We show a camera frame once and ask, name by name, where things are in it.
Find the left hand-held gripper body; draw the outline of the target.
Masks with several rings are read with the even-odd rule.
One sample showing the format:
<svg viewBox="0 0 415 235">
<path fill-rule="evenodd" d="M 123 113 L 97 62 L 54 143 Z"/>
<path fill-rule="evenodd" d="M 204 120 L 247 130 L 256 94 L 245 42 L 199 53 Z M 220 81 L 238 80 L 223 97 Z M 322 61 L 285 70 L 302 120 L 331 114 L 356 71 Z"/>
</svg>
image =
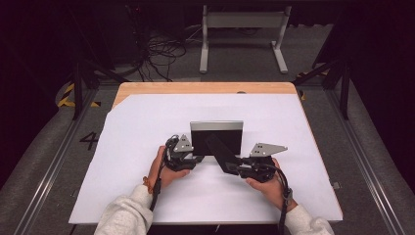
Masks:
<svg viewBox="0 0 415 235">
<path fill-rule="evenodd" d="M 193 169 L 197 161 L 195 159 L 187 159 L 187 156 L 192 152 L 193 146 L 186 135 L 181 137 L 173 135 L 165 143 L 163 152 L 164 164 L 173 171 Z"/>
</svg>

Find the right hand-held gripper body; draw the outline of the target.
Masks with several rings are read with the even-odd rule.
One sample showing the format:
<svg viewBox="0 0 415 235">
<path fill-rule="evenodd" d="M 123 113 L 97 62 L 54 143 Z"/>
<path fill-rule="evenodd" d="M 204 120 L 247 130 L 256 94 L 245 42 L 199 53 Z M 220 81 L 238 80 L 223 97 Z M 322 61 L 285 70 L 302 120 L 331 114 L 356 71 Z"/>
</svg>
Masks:
<svg viewBox="0 0 415 235">
<path fill-rule="evenodd" d="M 288 148 L 285 146 L 256 143 L 248 156 L 251 158 L 252 164 L 239 166 L 242 172 L 241 177 L 252 178 L 260 183 L 271 180 L 276 171 L 271 156 L 287 150 Z"/>
</svg>

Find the person's left hand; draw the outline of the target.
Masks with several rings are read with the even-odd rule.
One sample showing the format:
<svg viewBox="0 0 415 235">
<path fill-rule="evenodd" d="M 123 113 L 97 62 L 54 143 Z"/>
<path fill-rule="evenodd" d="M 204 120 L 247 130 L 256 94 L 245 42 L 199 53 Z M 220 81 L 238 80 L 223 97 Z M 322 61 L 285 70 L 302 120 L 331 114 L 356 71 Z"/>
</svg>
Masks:
<svg viewBox="0 0 415 235">
<path fill-rule="evenodd" d="M 161 188 L 163 189 L 170 185 L 174 180 L 183 178 L 190 173 L 189 169 L 173 171 L 166 166 L 162 167 L 161 160 L 164 149 L 165 146 L 159 146 L 157 156 L 154 158 L 147 176 L 147 185 L 152 189 L 155 188 L 155 184 L 158 178 L 161 180 Z"/>
</svg>

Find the person's right hand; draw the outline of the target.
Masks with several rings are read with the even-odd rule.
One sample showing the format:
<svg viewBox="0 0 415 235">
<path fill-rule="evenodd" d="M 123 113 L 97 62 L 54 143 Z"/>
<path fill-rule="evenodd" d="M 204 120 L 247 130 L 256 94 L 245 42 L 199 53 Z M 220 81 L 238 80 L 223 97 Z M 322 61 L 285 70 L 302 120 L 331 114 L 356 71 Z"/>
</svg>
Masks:
<svg viewBox="0 0 415 235">
<path fill-rule="evenodd" d="M 271 180 L 264 183 L 260 183 L 252 178 L 247 178 L 246 182 L 252 188 L 259 191 L 278 210 L 281 210 L 285 205 L 282 179 L 279 176 L 278 172 L 275 172 Z"/>
</svg>

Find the white table sheet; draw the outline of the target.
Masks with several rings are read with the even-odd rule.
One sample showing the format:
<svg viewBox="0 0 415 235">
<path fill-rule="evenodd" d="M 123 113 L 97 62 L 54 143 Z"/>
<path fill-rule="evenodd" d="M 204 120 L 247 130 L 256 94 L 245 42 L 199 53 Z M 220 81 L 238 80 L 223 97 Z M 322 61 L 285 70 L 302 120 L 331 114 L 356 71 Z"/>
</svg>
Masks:
<svg viewBox="0 0 415 235">
<path fill-rule="evenodd" d="M 159 146 L 203 120 L 242 121 L 242 156 L 258 142 L 284 146 L 276 158 L 295 200 L 314 216 L 343 219 L 297 95 L 142 94 L 128 96 L 108 113 L 70 222 L 98 222 L 112 200 L 141 183 Z M 224 173 L 212 157 L 163 189 L 154 210 L 156 224 L 275 223 L 279 217 L 258 191 Z"/>
</svg>

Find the black metal stand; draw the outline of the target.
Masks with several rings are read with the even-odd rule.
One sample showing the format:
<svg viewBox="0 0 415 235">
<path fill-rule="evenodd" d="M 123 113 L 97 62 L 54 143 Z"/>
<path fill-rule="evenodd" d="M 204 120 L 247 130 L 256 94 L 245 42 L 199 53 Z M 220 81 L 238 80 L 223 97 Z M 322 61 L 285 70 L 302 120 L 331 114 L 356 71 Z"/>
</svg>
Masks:
<svg viewBox="0 0 415 235">
<path fill-rule="evenodd" d="M 88 7 L 66 5 L 69 23 L 63 26 L 62 33 L 68 47 L 68 53 L 73 65 L 71 82 L 74 86 L 75 111 L 73 119 L 78 119 L 81 113 L 90 106 L 83 96 L 83 89 L 97 90 L 100 78 L 103 76 L 118 83 L 127 79 L 106 69 L 95 53 L 93 41 L 90 41 L 89 30 L 93 27 L 94 18 Z"/>
<path fill-rule="evenodd" d="M 323 71 L 327 73 L 322 81 L 322 86 L 324 89 L 334 89 L 339 81 L 342 82 L 340 94 L 340 111 L 343 118 L 348 119 L 347 105 L 350 84 L 350 68 L 347 61 L 335 60 L 333 62 L 325 63 L 308 73 L 297 76 L 293 81 L 293 84 L 300 85 L 317 76 L 319 73 L 322 73 Z"/>
</svg>

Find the yellow black hazard tape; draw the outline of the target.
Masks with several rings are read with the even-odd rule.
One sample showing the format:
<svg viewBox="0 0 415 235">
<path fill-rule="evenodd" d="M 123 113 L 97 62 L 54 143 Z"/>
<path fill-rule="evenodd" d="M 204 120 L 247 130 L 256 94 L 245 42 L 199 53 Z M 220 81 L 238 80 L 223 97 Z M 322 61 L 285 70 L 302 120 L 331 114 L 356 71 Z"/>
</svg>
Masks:
<svg viewBox="0 0 415 235">
<path fill-rule="evenodd" d="M 61 100 L 58 102 L 59 107 L 74 107 L 75 102 L 69 100 L 70 93 L 74 90 L 74 83 L 70 82 L 64 91 Z"/>
</svg>

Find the white metal stand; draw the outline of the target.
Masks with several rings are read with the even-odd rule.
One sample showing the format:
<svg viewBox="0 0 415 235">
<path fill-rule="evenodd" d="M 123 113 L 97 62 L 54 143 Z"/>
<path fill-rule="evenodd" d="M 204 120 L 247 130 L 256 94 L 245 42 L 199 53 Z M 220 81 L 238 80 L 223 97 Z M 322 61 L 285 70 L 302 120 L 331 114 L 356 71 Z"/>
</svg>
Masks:
<svg viewBox="0 0 415 235">
<path fill-rule="evenodd" d="M 208 30 L 210 28 L 277 28 L 279 34 L 271 42 L 274 57 L 280 73 L 286 74 L 288 67 L 281 51 L 281 44 L 285 35 L 292 7 L 287 6 L 277 12 L 210 12 L 208 6 L 203 7 L 202 17 L 202 49 L 200 59 L 200 73 L 208 72 Z"/>
</svg>

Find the aluminium floor rail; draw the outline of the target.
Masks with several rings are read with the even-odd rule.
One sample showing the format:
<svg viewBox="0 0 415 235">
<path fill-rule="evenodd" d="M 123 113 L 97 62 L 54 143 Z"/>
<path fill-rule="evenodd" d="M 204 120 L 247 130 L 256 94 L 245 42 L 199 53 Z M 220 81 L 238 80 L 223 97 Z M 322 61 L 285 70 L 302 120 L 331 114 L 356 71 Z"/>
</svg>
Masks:
<svg viewBox="0 0 415 235">
<path fill-rule="evenodd" d="M 383 218 L 384 223 L 389 230 L 389 233 L 391 235 L 407 235 L 394 209 L 392 208 L 392 204 L 386 195 L 382 183 L 379 181 L 373 167 L 367 158 L 366 153 L 364 152 L 364 149 L 360 144 L 354 129 L 341 112 L 340 99 L 332 90 L 327 90 L 325 94 L 329 100 L 329 103 L 332 105 L 334 111 L 336 112 L 338 119 L 340 120 L 348 142 L 353 149 L 354 159 L 360 169 L 360 172 L 363 175 L 366 185 L 372 195 L 372 198 L 374 199 L 374 202 Z"/>
<path fill-rule="evenodd" d="M 78 106 L 80 108 L 80 111 L 77 115 L 77 118 L 70 120 L 69 127 L 66 130 L 64 138 L 61 141 L 60 146 L 56 154 L 54 155 L 53 160 L 50 162 L 44 176 L 38 184 L 36 191 L 29 205 L 27 206 L 19 222 L 19 225 L 15 229 L 13 235 L 28 235 L 46 198 L 48 197 L 50 190 L 53 187 L 53 184 L 59 174 L 63 162 L 67 157 L 68 149 L 74 138 L 75 132 L 79 128 L 97 92 L 97 89 L 88 89 L 85 92 L 85 95 L 81 97 L 81 104 Z"/>
</svg>

